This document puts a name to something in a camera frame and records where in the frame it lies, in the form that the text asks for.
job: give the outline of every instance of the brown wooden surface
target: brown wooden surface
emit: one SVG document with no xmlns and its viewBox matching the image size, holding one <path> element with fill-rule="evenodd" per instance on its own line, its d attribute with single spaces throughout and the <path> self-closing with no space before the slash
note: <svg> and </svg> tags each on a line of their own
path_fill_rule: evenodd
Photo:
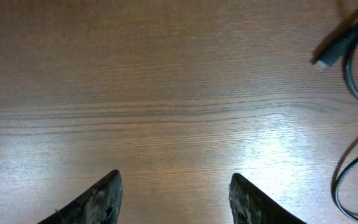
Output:
<svg viewBox="0 0 358 224">
<path fill-rule="evenodd" d="M 120 223 L 232 223 L 233 172 L 308 223 L 349 222 L 330 188 L 358 102 L 341 63 L 310 59 L 354 3 L 0 1 L 0 223 L 112 169 Z M 358 212 L 358 169 L 341 196 Z"/>
</svg>

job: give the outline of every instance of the tabletop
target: tabletop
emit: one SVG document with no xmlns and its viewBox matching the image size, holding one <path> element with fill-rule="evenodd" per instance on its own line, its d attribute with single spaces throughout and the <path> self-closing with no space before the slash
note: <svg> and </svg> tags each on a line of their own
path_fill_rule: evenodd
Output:
<svg viewBox="0 0 358 224">
<path fill-rule="evenodd" d="M 0 223 L 37 223 L 113 169 L 119 223 L 232 223 L 241 173 L 307 223 L 358 155 L 341 63 L 357 1 L 0 1 Z M 358 49 L 354 61 L 358 83 Z M 358 213 L 358 168 L 341 189 Z"/>
</svg>

